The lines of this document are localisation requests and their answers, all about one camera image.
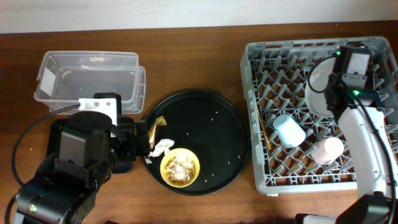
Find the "grey plate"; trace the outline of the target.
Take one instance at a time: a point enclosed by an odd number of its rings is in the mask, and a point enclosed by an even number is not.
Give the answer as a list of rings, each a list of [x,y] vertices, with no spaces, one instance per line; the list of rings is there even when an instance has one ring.
[[[319,117],[332,117],[332,111],[327,109],[324,93],[329,80],[329,75],[333,73],[336,57],[329,57],[322,60],[313,67],[307,78],[305,87],[305,102],[313,114]],[[358,75],[356,73],[342,73],[338,75],[354,91],[363,90],[368,81],[368,76]]]

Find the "light blue cup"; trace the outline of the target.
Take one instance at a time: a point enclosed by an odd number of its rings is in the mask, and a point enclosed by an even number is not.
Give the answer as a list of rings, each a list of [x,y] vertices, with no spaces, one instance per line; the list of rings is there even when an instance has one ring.
[[[304,130],[289,114],[276,117],[272,125],[282,145],[286,148],[297,147],[305,140]]]

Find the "white tissue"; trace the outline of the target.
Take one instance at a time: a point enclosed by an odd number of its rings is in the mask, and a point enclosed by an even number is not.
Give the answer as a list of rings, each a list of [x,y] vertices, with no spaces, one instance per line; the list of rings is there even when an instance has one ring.
[[[162,154],[166,155],[170,148],[175,144],[174,140],[171,139],[161,139],[155,146],[154,149],[149,153],[147,157],[145,157],[145,162],[147,164],[151,164],[151,157],[159,157]]]

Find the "wooden chopstick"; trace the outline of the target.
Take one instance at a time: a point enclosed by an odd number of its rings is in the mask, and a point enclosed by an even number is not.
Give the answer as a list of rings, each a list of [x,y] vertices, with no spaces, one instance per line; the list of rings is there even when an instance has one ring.
[[[259,124],[260,124],[261,130],[262,130],[262,133],[264,135],[264,139],[265,139],[265,143],[266,143],[266,146],[267,146],[267,150],[270,151],[271,150],[271,145],[269,143],[269,139],[267,137],[266,129],[265,129],[265,126],[264,126],[264,123],[263,123],[263,120],[262,120],[261,112],[260,112],[258,106],[256,107],[256,111],[257,111],[257,116],[258,116],[258,119],[259,119]]]

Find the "yellow bowl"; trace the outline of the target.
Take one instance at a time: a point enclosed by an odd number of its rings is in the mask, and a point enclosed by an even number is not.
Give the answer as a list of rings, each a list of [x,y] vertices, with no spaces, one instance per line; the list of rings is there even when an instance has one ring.
[[[171,160],[171,158],[173,158],[175,156],[176,157],[188,157],[191,160],[193,160],[195,163],[195,175],[192,177],[191,181],[186,184],[173,183],[173,182],[169,181],[169,179],[166,176],[166,173],[167,173],[166,165],[167,165],[168,161]],[[176,148],[176,149],[171,150],[163,157],[163,159],[160,163],[160,174],[161,174],[163,180],[170,186],[176,187],[176,188],[183,188],[183,187],[187,187],[190,184],[192,184],[197,179],[199,172],[200,172],[200,162],[199,162],[197,156],[192,151],[189,151],[188,149],[184,149],[184,148]]]

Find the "pink cup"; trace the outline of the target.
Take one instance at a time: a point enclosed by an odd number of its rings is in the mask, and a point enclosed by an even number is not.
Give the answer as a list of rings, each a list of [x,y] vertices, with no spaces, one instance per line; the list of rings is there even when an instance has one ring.
[[[343,142],[336,137],[330,137],[315,143],[311,157],[316,163],[327,166],[336,160],[343,150]]]

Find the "food scraps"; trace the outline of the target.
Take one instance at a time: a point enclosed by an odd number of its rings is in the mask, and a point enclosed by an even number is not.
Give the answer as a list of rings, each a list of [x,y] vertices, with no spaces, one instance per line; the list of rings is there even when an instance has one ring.
[[[166,165],[166,176],[169,181],[186,184],[195,175],[195,163],[188,157],[173,157]]]

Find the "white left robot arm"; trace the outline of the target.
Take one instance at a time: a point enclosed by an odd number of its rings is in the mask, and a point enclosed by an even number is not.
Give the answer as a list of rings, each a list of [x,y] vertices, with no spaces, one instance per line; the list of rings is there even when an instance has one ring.
[[[100,187],[113,174],[129,172],[138,157],[149,155],[147,123],[123,117],[116,93],[80,98],[76,105],[39,118],[16,145],[40,122],[72,109],[77,112],[53,123],[46,158],[26,183],[17,174],[13,148],[11,168],[20,189],[6,208],[5,223],[82,223]]]

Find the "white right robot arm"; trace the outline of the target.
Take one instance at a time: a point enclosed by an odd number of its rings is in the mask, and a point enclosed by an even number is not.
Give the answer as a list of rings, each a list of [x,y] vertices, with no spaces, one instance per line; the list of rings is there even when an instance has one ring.
[[[397,163],[383,106],[369,87],[366,47],[341,45],[312,69],[305,100],[309,110],[332,116],[349,148],[358,199],[338,217],[298,214],[296,223],[393,223],[397,211]]]

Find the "gold foil wrapper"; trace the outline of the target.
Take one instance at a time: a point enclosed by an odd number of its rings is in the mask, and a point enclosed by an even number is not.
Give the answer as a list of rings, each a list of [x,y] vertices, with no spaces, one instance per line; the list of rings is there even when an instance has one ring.
[[[160,116],[155,119],[153,125],[151,126],[150,130],[148,131],[149,135],[149,144],[150,148],[153,149],[155,147],[155,132],[156,128],[161,127],[161,126],[166,126],[167,122],[163,116]]]

